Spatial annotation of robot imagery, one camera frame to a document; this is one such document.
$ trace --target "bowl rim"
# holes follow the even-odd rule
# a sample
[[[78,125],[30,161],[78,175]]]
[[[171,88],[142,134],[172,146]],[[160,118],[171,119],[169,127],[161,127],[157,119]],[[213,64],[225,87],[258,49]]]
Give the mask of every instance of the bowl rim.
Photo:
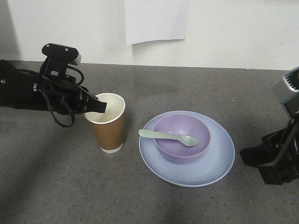
[[[170,156],[173,156],[173,157],[176,157],[176,158],[192,158],[192,157],[196,157],[196,156],[198,156],[198,155],[204,153],[204,152],[209,148],[209,146],[210,146],[210,143],[211,143],[211,132],[210,132],[210,129],[209,129],[209,128],[208,128],[208,127],[201,121],[201,120],[199,120],[198,118],[196,118],[196,117],[194,117],[194,116],[186,115],[186,114],[170,114],[170,115],[167,115],[167,116],[165,116],[165,117],[160,118],[160,119],[155,123],[153,130],[155,130],[156,125],[159,123],[160,120],[162,120],[162,119],[164,119],[164,118],[166,118],[166,117],[175,116],[175,115],[180,115],[180,116],[183,115],[183,116],[186,116],[186,117],[192,117],[192,118],[198,120],[199,122],[201,122],[201,123],[207,128],[208,133],[209,133],[209,143],[208,143],[208,145],[207,145],[202,151],[200,151],[199,153],[194,154],[194,155],[188,155],[188,156],[174,155],[174,154],[171,154],[171,153],[168,153],[168,152],[164,151],[164,150],[157,144],[156,139],[154,138],[153,140],[154,140],[154,142],[155,142],[155,145],[156,145],[162,152],[164,152],[165,154],[170,155]]]

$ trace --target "bowl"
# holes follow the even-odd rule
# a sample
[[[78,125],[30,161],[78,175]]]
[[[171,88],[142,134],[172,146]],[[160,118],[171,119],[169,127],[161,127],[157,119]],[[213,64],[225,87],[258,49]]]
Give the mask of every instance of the bowl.
[[[198,139],[193,147],[185,146],[177,140],[154,139],[162,156],[174,163],[191,163],[198,160],[208,149],[210,132],[199,119],[184,115],[173,114],[161,118],[154,127],[154,131],[175,135],[189,135]]]

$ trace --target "mint green spoon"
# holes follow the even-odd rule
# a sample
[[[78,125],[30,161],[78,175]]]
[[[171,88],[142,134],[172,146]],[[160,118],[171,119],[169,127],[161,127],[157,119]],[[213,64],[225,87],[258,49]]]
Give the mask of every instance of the mint green spoon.
[[[196,138],[188,135],[166,134],[166,133],[155,132],[155,131],[145,130],[145,129],[140,129],[138,133],[141,137],[145,137],[145,138],[178,140],[182,142],[185,146],[189,146],[189,147],[198,144],[198,140]]]

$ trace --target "spoon handle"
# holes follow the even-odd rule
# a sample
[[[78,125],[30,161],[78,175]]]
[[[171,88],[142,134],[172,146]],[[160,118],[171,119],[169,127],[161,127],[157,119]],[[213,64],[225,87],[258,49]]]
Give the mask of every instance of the spoon handle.
[[[151,131],[151,130],[140,129],[138,131],[138,133],[141,137],[145,137],[145,138],[178,140],[178,137],[176,135],[155,132],[155,131]]]

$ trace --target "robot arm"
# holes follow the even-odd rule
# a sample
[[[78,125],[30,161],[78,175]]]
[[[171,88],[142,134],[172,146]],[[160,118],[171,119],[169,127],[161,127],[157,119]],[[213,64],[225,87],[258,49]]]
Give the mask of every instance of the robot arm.
[[[283,75],[272,92],[290,117],[287,127],[240,154],[245,165],[259,169],[266,184],[280,185],[299,179],[299,67]]]
[[[70,127],[74,114],[104,113],[106,103],[99,101],[81,84],[83,73],[69,64],[78,65],[81,55],[75,48],[46,44],[42,53],[47,56],[40,71],[18,70],[5,60],[0,60],[0,106],[15,109],[49,111],[56,123]],[[66,70],[78,72],[81,80],[66,75]],[[54,115],[57,112],[71,116],[71,124],[62,124]]]

